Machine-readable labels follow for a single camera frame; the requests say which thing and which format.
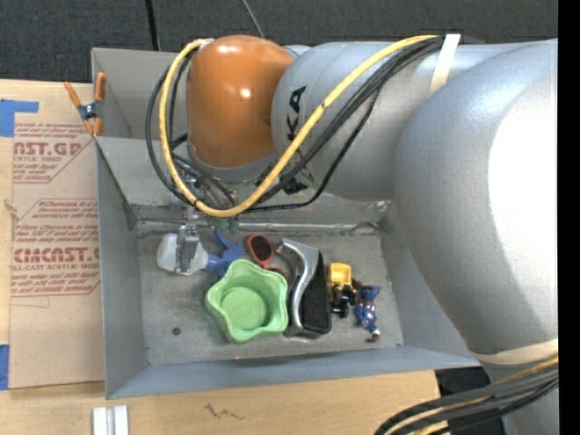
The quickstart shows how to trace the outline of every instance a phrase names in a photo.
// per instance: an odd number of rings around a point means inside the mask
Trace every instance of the metal bracket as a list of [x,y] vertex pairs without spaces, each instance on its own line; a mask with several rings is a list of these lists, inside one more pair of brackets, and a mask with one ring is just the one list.
[[92,409],[92,435],[129,435],[129,406]]

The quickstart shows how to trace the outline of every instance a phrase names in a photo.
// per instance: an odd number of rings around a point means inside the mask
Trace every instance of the sunglasses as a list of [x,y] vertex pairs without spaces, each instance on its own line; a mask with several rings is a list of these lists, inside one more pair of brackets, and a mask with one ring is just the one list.
[[272,246],[270,240],[262,234],[254,234],[246,240],[247,252],[252,256],[252,259],[263,269],[273,271],[281,274],[286,281],[288,274],[278,266],[270,265],[270,260],[274,257],[276,251]]

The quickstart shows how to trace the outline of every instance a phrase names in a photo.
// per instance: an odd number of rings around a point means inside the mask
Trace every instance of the blue tape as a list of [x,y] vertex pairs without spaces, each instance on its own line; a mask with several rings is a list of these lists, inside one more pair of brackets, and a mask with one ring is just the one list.
[[14,137],[15,115],[18,112],[38,112],[38,101],[0,99],[0,137]]
[[8,390],[8,345],[0,344],[0,390]]

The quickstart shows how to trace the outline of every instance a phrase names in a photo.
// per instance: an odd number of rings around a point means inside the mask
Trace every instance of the black stand pole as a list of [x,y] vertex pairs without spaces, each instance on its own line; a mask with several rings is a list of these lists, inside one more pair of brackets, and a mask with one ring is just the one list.
[[145,0],[145,7],[147,8],[147,18],[149,19],[149,29],[151,32],[151,41],[153,42],[153,50],[158,52],[160,50],[160,39],[157,36],[155,14],[153,13],[153,1]]

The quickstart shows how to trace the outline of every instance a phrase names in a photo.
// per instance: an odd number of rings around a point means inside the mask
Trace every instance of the yellow cable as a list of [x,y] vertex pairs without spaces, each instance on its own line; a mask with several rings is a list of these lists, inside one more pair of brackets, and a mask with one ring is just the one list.
[[169,174],[173,178],[178,190],[183,194],[183,196],[191,203],[195,205],[197,209],[206,213],[209,216],[215,218],[232,218],[233,216],[237,216],[240,213],[243,213],[246,209],[250,208],[254,205],[258,199],[264,195],[264,193],[270,188],[274,180],[280,175],[280,173],[284,170],[284,167],[290,161],[292,156],[298,150],[298,147],[302,145],[303,141],[305,140],[310,130],[315,126],[315,124],[320,120],[324,111],[330,105],[334,103],[334,101],[359,77],[361,77],[366,70],[368,70],[371,66],[375,63],[379,62],[380,60],[386,58],[387,56],[405,48],[413,44],[417,44],[424,40],[428,40],[431,38],[437,37],[437,35],[418,35],[415,37],[409,37],[407,39],[400,40],[399,42],[395,42],[388,47],[380,50],[375,55],[368,58],[366,61],[361,63],[356,69],[354,69],[350,74],[348,74],[334,89],[326,96],[320,105],[314,110],[312,115],[308,118],[306,123],[304,124],[303,128],[296,134],[295,139],[290,143],[290,146],[286,149],[280,160],[276,163],[276,165],[272,168],[270,173],[266,176],[266,178],[262,181],[259,187],[254,190],[254,192],[242,203],[238,204],[233,208],[228,209],[215,209],[207,206],[203,202],[199,201],[195,195],[191,193],[189,188],[185,185],[183,180],[181,179],[180,175],[177,172],[175,164],[173,163],[173,159],[171,157],[171,150],[169,148],[169,141],[167,138],[167,124],[166,124],[166,116],[167,116],[167,99],[169,95],[169,88],[171,83],[173,82],[173,77],[175,76],[175,72],[177,71],[181,62],[194,50],[197,50],[202,44],[208,42],[208,40],[197,40],[194,42],[189,43],[175,58],[172,65],[169,68],[167,77],[165,82],[163,83],[163,88],[161,90],[161,98],[159,100],[159,139],[161,141],[161,151],[163,152],[163,157],[167,163]]

